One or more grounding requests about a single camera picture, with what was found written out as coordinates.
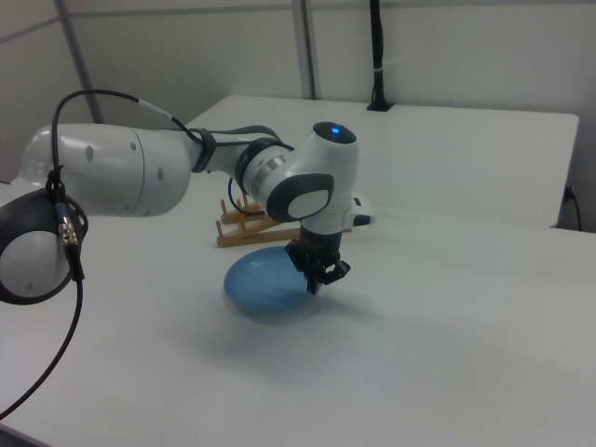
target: cable connector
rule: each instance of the cable connector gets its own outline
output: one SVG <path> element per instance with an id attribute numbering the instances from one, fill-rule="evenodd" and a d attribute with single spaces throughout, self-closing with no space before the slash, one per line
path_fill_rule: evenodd
<path id="1" fill-rule="evenodd" d="M 81 251 L 79 249 L 75 226 L 68 216 L 64 203 L 56 204 L 55 210 L 58 216 L 58 236 L 64 248 L 68 264 L 71 267 L 73 281 L 83 280 L 85 279 L 85 273 L 83 272 L 83 265 L 81 263 Z"/>

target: white table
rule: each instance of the white table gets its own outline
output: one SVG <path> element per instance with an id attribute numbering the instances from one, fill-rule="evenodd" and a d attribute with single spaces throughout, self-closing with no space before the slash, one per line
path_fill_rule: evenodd
<path id="1" fill-rule="evenodd" d="M 92 222 L 77 333 L 7 425 L 56 446 L 594 445 L 594 235 L 380 207 L 344 237 L 345 279 L 255 321 L 224 299 L 255 250 L 215 247 L 225 180 Z M 46 367 L 74 295 L 2 305 L 0 402 Z"/>
<path id="2" fill-rule="evenodd" d="M 576 139 L 574 115 L 232 96 L 193 120 L 218 129 L 264 124 L 301 144 L 319 121 L 359 139 L 357 188 L 372 203 L 463 217 L 557 223 Z"/>

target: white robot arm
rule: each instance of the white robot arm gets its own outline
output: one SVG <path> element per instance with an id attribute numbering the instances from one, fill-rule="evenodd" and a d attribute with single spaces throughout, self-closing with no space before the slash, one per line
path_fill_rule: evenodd
<path id="1" fill-rule="evenodd" d="M 61 178 L 73 199 L 59 218 L 73 223 L 70 237 L 82 240 L 86 214 L 168 212 L 182 199 L 192 172 L 219 170 L 234 177 L 274 220 L 301 222 L 300 238 L 286 250 L 311 292 L 347 273 L 349 266 L 339 254 L 342 230 L 374 220 L 366 198 L 352 192 L 358 143 L 349 129 L 317 123 L 295 150 L 262 126 L 192 131 L 202 143 L 177 130 L 59 126 Z M 51 129 L 37 131 L 18 178 L 0 185 L 0 301 L 44 301 L 70 277 L 56 211 L 45 189 L 52 169 L 50 147 Z"/>

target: blue bowl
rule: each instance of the blue bowl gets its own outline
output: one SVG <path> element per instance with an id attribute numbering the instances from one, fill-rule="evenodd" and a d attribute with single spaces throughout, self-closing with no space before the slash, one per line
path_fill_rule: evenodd
<path id="1" fill-rule="evenodd" d="M 250 314 L 293 310 L 312 296 L 283 247 L 257 250 L 236 261 L 223 288 L 238 310 Z"/>

